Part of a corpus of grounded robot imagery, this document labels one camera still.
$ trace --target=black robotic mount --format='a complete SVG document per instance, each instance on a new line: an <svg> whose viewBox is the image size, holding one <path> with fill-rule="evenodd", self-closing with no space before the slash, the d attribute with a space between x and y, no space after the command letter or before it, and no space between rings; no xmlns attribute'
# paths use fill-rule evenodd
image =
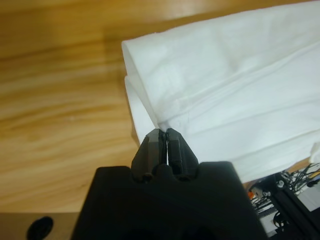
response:
<svg viewBox="0 0 320 240"><path fill-rule="evenodd" d="M180 133L154 129L143 140L131 169L97 169L71 239L267 236L230 162L199 164Z"/></svg>

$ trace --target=table surface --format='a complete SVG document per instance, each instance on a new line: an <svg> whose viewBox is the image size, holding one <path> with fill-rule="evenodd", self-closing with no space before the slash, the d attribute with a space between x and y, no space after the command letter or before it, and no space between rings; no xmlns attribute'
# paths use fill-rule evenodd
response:
<svg viewBox="0 0 320 240"><path fill-rule="evenodd" d="M0 1L0 212L78 212L138 149L121 41L301 0Z"/></svg>

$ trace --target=white towel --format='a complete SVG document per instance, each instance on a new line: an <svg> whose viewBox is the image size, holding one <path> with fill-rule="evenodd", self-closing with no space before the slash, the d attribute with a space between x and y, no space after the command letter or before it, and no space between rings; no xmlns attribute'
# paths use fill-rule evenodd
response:
<svg viewBox="0 0 320 240"><path fill-rule="evenodd" d="M200 163L231 161L242 182L320 142L320 1L195 22L122 50L140 142L173 128Z"/></svg>

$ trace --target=white cloth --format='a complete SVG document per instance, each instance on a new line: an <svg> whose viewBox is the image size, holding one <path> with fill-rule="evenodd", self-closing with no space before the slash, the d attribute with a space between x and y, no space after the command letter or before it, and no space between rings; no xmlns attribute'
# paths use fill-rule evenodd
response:
<svg viewBox="0 0 320 240"><path fill-rule="evenodd" d="M320 142L320 1L195 22L122 50L140 142L173 128L200 163L231 161L242 182Z"/></svg>

